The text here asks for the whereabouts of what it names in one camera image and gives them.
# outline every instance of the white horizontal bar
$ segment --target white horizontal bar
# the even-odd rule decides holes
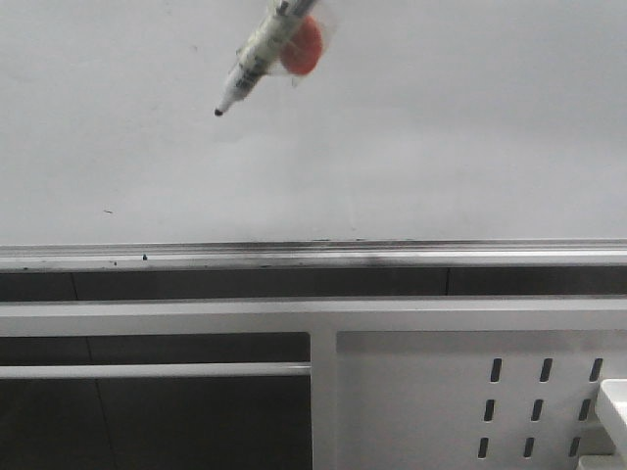
[[[627,240],[2,247],[0,271],[627,265]]]
[[[287,376],[310,375],[310,370],[309,362],[34,365],[0,367],[0,380]]]

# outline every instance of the white plastic object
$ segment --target white plastic object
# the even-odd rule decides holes
[[[627,456],[627,380],[603,380],[597,397],[596,413],[622,456]]]
[[[0,367],[0,379],[122,379],[310,375],[308,362],[36,365]]]
[[[579,459],[577,470],[625,470],[625,462],[619,455],[586,455]]]

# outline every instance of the orange object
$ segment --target orange object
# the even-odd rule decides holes
[[[322,52],[322,31],[315,18],[308,16],[281,51],[280,60],[283,67],[290,73],[307,75],[315,69]]]

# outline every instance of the vertical post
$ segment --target vertical post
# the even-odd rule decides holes
[[[337,470],[337,382],[336,332],[313,331],[313,470]]]

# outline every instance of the black gap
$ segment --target black gap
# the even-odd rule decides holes
[[[3,381],[0,468],[113,470],[101,400],[120,469],[312,470],[310,377],[98,382]]]
[[[87,346],[87,351],[89,353],[89,363],[94,363],[93,354],[91,353],[91,345],[89,344],[89,338],[85,338],[85,344]],[[107,411],[105,410],[105,404],[102,400],[102,392],[100,391],[100,381],[98,379],[94,380],[94,385],[96,386],[96,396],[98,398],[98,405],[100,406],[100,414],[102,416],[102,422],[105,426],[105,434],[107,435],[107,446],[109,448],[109,452],[111,453],[111,458],[113,459],[113,464],[116,470],[120,469],[118,464],[118,456],[116,455],[116,450],[114,449],[113,440],[111,439],[111,426],[109,421],[107,420]]]
[[[595,363],[592,366],[592,371],[590,372],[590,382],[597,382],[599,380],[602,367],[603,359],[601,359],[600,357],[595,359]]]
[[[531,455],[533,454],[533,445],[536,443],[536,440],[534,438],[527,438],[527,441],[525,442],[525,450],[522,453],[522,456],[525,458],[530,458]]]
[[[481,438],[479,442],[479,452],[477,453],[477,457],[486,458],[488,456],[488,443],[490,440],[488,438]]]
[[[543,399],[536,399],[533,403],[533,411],[531,412],[532,421],[540,421],[540,415],[542,414]]]
[[[590,399],[584,399],[581,403],[581,409],[579,410],[579,421],[585,421],[588,419],[588,414],[590,413],[590,404],[592,401]]]
[[[0,274],[0,302],[625,295],[627,266],[254,268]]]
[[[627,266],[453,267],[452,296],[623,295]]]
[[[492,361],[492,372],[490,374],[490,382],[497,383],[501,380],[501,368],[503,366],[503,360],[499,357]]]
[[[308,333],[0,338],[0,365],[307,362]]]
[[[549,378],[551,377],[551,367],[553,367],[553,360],[551,358],[546,358],[542,364],[540,382],[549,382]]]
[[[493,399],[488,399],[486,401],[486,411],[483,413],[484,421],[489,422],[494,419],[494,405],[495,401]]]
[[[570,443],[570,451],[568,452],[569,457],[574,457],[579,452],[579,444],[581,443],[581,438],[574,438],[572,443]]]

